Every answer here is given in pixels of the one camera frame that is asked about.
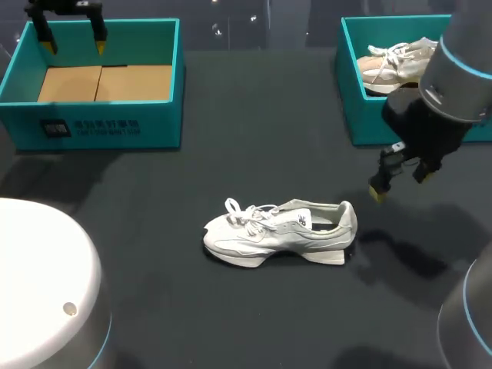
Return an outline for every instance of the box wall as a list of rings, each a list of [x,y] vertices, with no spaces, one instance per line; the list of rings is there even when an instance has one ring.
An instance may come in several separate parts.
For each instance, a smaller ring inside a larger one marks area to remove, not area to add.
[[[88,65],[170,65],[177,19],[109,19],[108,40],[99,55],[90,21],[49,22],[58,54],[42,49],[46,64],[58,67]]]
[[[43,104],[5,109],[5,127],[19,150],[163,148],[179,146],[179,127],[169,103]],[[61,119],[70,137],[48,138],[42,121]]]
[[[0,103],[37,101],[46,68],[34,26],[29,22],[0,86]]]
[[[181,46],[181,33],[178,32],[179,23],[176,23],[175,33],[175,59],[173,60],[173,80],[171,83],[171,97],[175,110],[173,111],[174,119],[181,121],[181,105],[183,104],[183,94],[185,93],[185,60],[183,48]]]
[[[354,145],[392,145],[401,139],[387,126],[381,117],[383,104],[381,101],[366,101],[358,110],[357,129],[352,134]]]

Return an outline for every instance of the white shoe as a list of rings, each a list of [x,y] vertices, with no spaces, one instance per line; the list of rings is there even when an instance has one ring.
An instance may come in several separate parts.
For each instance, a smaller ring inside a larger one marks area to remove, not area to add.
[[[419,82],[437,42],[421,38],[411,44],[402,42],[390,48],[369,45],[372,56],[357,60],[364,87],[378,94],[389,94],[408,82]]]
[[[344,249],[357,232],[357,218],[347,201],[291,200],[278,207],[252,205],[242,211],[236,200],[228,198],[225,207],[228,214],[205,225],[204,244],[217,258],[242,267],[255,268],[283,250],[315,263],[342,265]]]

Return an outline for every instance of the teal box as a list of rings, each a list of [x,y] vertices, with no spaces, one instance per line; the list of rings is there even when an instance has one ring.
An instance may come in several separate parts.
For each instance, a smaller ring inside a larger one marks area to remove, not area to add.
[[[387,145],[400,141],[381,117],[385,97],[367,96],[357,59],[368,55],[368,45],[389,48],[422,37],[438,41],[449,15],[342,18],[335,61],[345,120],[354,145]],[[465,141],[492,141],[492,125],[478,125]]]
[[[19,150],[176,148],[181,141],[185,66],[178,19],[107,20],[97,53],[89,21],[49,22],[58,44],[51,55],[28,22],[0,85],[0,121]],[[51,66],[172,65],[165,101],[38,103]]]

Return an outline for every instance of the black table surface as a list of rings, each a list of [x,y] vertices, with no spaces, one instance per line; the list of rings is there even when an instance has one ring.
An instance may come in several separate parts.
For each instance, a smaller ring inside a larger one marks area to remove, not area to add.
[[[179,151],[28,155],[0,133],[0,196],[58,208],[94,241],[118,368],[444,367],[437,314],[490,238],[492,147],[465,145],[423,185],[408,168],[378,205],[379,148],[350,143],[333,50],[185,57]],[[343,267],[217,262],[202,227],[227,197],[351,201],[356,252]]]

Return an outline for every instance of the gray robot arm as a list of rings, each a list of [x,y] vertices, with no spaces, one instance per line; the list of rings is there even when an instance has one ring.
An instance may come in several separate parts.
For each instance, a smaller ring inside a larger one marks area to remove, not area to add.
[[[492,113],[492,2],[469,0],[450,20],[419,84],[433,111],[475,123]]]
[[[382,201],[402,164],[418,160],[418,183],[438,171],[473,124],[492,115],[492,1],[469,0],[450,19],[419,88],[399,88],[382,116],[401,142],[380,153],[370,193]]]
[[[491,318],[492,244],[489,244],[439,312],[437,339],[449,369],[492,367]]]

